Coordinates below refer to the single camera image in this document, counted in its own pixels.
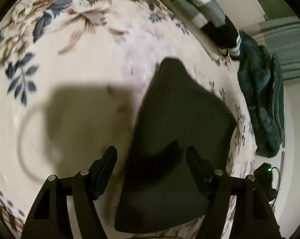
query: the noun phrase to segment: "rolled garment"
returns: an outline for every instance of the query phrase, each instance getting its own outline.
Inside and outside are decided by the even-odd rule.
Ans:
[[[210,37],[223,55],[240,56],[238,30],[215,0],[172,0],[176,7]]]
[[[138,114],[114,227],[151,233],[202,217],[209,201],[186,164],[194,146],[224,170],[236,121],[225,103],[198,85],[177,59],[164,59]]]

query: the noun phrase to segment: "dark green cloth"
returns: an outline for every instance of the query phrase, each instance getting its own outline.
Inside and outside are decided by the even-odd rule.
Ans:
[[[235,119],[223,101],[198,85],[177,59],[164,59],[139,111],[115,229],[149,233],[205,214],[185,160],[194,146],[225,170]]]
[[[237,74],[255,133],[257,154],[277,155],[284,130],[284,94],[277,56],[240,31],[242,58]]]

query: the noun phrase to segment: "window pane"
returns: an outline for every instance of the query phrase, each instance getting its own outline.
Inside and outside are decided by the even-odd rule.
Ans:
[[[284,0],[258,0],[269,19],[295,16]]]

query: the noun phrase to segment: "silver screw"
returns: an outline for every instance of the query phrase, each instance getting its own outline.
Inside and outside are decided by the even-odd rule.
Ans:
[[[56,176],[55,176],[55,175],[50,175],[50,176],[48,177],[48,180],[49,180],[50,182],[54,181],[55,179],[56,179]]]
[[[82,175],[82,176],[85,176],[85,175],[87,175],[89,173],[89,170],[88,169],[83,169],[83,170],[81,170],[81,172],[80,172],[80,174]]]
[[[256,180],[255,179],[255,176],[254,175],[251,175],[251,174],[249,174],[248,176],[247,176],[247,178],[250,180],[250,181],[254,181],[254,180]]]
[[[216,170],[214,171],[214,173],[215,173],[216,175],[218,175],[218,176],[222,176],[222,175],[223,175],[223,171],[220,170],[220,169],[216,169]]]

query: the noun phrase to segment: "curtain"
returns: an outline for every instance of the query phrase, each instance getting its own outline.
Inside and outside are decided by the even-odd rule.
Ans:
[[[286,17],[268,20],[243,29],[259,45],[277,53],[283,79],[300,77],[300,20]]]

